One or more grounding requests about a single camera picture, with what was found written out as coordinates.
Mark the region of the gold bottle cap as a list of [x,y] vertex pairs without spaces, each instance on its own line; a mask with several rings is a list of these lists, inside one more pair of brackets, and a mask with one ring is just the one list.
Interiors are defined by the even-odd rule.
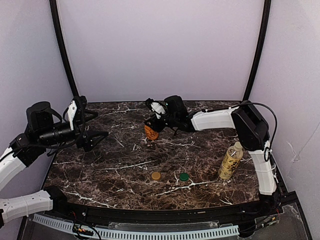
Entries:
[[152,178],[152,180],[154,180],[154,181],[159,181],[159,180],[161,179],[161,177],[162,177],[161,173],[160,173],[160,172],[157,172],[157,171],[155,171],[155,172],[153,172],[153,173],[151,174],[151,178]]

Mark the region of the green bottle cap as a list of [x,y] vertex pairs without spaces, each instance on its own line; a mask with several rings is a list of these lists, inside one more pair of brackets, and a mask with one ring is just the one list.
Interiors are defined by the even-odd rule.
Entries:
[[186,172],[181,172],[181,173],[179,174],[179,180],[180,180],[180,181],[183,181],[183,182],[188,181],[188,180],[189,180],[189,174],[186,173]]

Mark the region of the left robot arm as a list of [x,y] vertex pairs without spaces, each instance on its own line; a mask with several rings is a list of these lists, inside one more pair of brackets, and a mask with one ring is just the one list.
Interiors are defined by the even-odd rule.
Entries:
[[[12,140],[0,157],[0,187],[3,189],[17,174],[28,168],[47,150],[63,150],[72,146],[91,151],[104,140],[107,131],[86,131],[86,123],[99,114],[86,109],[84,96],[74,97],[63,115],[52,109],[48,101],[40,101],[26,110],[24,133]],[[57,211],[67,202],[56,186],[20,197],[1,199],[0,224],[43,211]]]

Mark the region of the orange juice bottle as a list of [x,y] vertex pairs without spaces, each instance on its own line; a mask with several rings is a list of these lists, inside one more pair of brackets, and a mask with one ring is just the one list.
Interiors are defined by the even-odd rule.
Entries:
[[151,141],[157,140],[159,138],[159,133],[154,131],[152,128],[150,128],[147,125],[144,126],[144,131],[145,131],[147,139],[149,139]]

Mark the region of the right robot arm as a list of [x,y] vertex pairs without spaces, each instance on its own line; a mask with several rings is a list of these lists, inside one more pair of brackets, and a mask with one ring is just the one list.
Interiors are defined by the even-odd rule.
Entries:
[[244,101],[238,105],[218,110],[202,109],[188,112],[178,95],[167,97],[164,102],[148,98],[145,105],[153,113],[144,124],[160,133],[164,128],[187,133],[209,129],[234,129],[241,146],[248,151],[257,174],[259,199],[275,199],[277,178],[272,160],[272,142],[269,124],[256,108],[255,102]]

